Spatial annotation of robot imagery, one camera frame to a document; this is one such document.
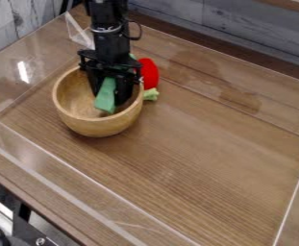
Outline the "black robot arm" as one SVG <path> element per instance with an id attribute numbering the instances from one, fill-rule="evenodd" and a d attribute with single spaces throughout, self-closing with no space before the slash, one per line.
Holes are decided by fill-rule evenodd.
<path id="1" fill-rule="evenodd" d="M 143 29 L 136 37 L 129 35 L 128 0 L 84 0 L 84 8 L 90 18 L 93 48 L 77 52 L 80 69 L 94 97 L 104 88 L 104 80 L 113 80 L 112 103 L 119 106 L 129 99 L 133 85 L 140 83 L 143 66 L 129 55 L 129 41 L 141 38 Z"/>

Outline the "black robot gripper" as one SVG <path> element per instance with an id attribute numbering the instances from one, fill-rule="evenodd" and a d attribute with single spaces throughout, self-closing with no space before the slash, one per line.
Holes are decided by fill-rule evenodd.
<path id="1" fill-rule="evenodd" d="M 127 27 L 90 28 L 93 49 L 81 49 L 80 69 L 86 73 L 92 94 L 97 95 L 104 79 L 116 79 L 115 103 L 123 105 L 132 95 L 132 87 L 141 78 L 140 63 L 129 56 L 132 37 Z"/>

